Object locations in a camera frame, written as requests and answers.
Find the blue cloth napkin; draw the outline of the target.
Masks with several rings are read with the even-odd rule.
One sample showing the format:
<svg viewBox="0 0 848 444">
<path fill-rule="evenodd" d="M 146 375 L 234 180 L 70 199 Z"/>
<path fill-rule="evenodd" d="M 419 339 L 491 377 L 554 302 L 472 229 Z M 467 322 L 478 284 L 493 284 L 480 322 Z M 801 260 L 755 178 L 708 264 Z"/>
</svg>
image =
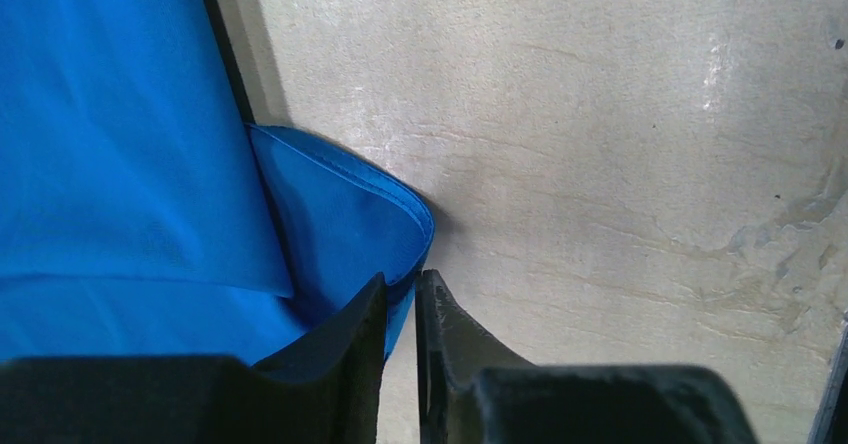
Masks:
<svg viewBox="0 0 848 444">
<path fill-rule="evenodd" d="M 314 135 L 245 123 L 203 0 L 1 0 L 1 356 L 255 363 L 376 274 L 385 347 L 434 222 Z"/>
</svg>

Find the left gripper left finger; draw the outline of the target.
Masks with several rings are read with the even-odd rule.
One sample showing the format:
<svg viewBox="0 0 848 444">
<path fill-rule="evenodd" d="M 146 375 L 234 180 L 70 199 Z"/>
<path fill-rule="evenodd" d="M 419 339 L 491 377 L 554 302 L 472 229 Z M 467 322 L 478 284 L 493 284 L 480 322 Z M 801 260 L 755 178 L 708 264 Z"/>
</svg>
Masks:
<svg viewBox="0 0 848 444">
<path fill-rule="evenodd" d="M 5 443 L 372 443 L 387 287 L 254 365 L 224 355 L 16 359 L 1 368 Z"/>
</svg>

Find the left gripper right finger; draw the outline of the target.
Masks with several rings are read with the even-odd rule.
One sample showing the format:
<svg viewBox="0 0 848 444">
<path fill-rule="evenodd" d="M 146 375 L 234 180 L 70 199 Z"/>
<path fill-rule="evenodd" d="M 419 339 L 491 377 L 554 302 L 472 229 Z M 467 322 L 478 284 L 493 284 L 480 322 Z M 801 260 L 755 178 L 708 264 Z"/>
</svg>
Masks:
<svg viewBox="0 0 848 444">
<path fill-rule="evenodd" d="M 735 393 L 694 365 L 536 365 L 476 321 L 441 275 L 415 282 L 424 443 L 753 443 Z"/>
</svg>

